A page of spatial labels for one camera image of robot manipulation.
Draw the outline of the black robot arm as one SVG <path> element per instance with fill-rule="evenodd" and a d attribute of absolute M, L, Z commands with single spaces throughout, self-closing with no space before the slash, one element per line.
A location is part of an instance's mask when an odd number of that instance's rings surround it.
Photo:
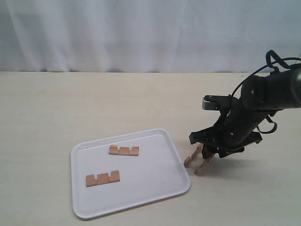
<path fill-rule="evenodd" d="M 260 143 L 262 132 L 254 129 L 276 112 L 301 106 L 300 69 L 272 73 L 266 77 L 252 75 L 242 85 L 240 98 L 206 95 L 204 110 L 219 111 L 220 117 L 209 128 L 192 132 L 191 144 L 202 143 L 202 155 L 208 159 L 217 153 L 224 158 L 241 153 L 245 146 Z"/>

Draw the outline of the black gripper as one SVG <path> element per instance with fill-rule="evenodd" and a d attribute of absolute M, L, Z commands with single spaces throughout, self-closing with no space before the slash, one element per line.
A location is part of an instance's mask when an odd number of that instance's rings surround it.
<path fill-rule="evenodd" d="M 208 159 L 214 154 L 224 158 L 231 154 L 242 153 L 246 146 L 262 141 L 260 133 L 254 132 L 254 129 L 265 118 L 265 111 L 247 109 L 239 99 L 220 127 L 191 132 L 189 141 L 191 145 L 204 144 L 201 151 L 203 159 Z"/>

